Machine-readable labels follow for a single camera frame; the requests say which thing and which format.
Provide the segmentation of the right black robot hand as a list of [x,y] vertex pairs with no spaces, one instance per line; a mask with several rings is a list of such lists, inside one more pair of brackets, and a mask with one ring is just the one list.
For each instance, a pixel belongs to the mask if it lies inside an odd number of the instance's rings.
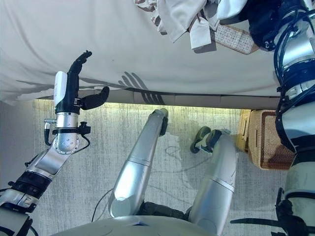
[[279,34],[278,30],[263,31],[256,37],[256,45],[265,51],[273,51],[276,47],[276,37]]

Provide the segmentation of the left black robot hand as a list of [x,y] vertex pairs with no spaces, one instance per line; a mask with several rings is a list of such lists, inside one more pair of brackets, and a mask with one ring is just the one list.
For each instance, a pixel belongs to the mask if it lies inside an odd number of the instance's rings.
[[56,74],[54,104],[55,113],[76,113],[80,110],[90,110],[103,105],[109,96],[109,87],[104,87],[100,93],[79,98],[79,74],[82,65],[92,55],[86,51],[80,55],[71,65],[67,73],[62,71]]

